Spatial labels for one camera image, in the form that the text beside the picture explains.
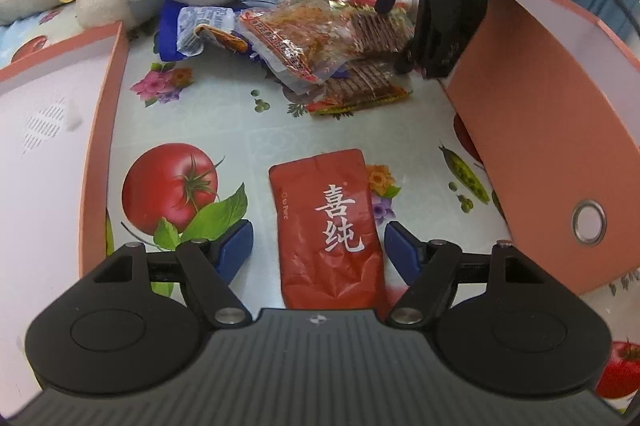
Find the dark red tea pouch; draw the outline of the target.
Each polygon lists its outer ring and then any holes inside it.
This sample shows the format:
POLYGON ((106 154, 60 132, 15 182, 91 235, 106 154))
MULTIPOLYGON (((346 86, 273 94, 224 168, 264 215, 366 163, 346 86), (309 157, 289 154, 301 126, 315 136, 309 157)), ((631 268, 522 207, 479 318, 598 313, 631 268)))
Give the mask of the dark red tea pouch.
POLYGON ((291 310, 388 310, 384 258, 359 149, 274 165, 281 294, 291 310))

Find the orange dried meat packet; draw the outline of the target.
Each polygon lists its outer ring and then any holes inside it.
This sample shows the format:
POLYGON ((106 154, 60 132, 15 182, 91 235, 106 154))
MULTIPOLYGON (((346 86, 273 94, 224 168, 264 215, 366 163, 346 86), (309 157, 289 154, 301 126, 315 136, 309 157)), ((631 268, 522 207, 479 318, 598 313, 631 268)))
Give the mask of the orange dried meat packet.
POLYGON ((283 0, 270 10, 242 11, 239 22, 256 50, 285 74, 321 84, 358 55, 354 13, 340 0, 283 0))

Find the orange storage box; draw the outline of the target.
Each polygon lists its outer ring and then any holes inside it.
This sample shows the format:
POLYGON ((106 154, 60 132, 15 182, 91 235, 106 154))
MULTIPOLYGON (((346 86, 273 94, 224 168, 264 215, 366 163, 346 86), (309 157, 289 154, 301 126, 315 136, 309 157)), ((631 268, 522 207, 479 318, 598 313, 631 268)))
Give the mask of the orange storage box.
POLYGON ((488 0, 445 86, 514 243, 586 294, 639 264, 639 62, 570 0, 488 0))

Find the orange box lid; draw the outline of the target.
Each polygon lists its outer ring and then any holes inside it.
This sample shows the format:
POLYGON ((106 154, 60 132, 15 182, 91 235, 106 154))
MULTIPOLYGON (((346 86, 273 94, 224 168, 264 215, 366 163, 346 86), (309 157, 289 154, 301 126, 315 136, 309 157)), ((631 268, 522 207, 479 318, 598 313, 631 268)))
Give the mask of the orange box lid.
POLYGON ((108 163, 128 56, 119 24, 1 71, 1 413, 39 391, 32 320, 105 256, 108 163))

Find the blue white snack wrapper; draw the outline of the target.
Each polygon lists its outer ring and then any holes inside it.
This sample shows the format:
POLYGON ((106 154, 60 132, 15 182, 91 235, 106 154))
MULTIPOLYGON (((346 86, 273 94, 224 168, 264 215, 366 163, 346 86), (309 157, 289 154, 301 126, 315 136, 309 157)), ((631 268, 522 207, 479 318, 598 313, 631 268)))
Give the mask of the blue white snack wrapper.
POLYGON ((252 55, 252 45, 240 33, 238 12, 223 6, 190 6, 166 0, 155 38, 160 59, 179 62, 202 54, 206 48, 252 55))

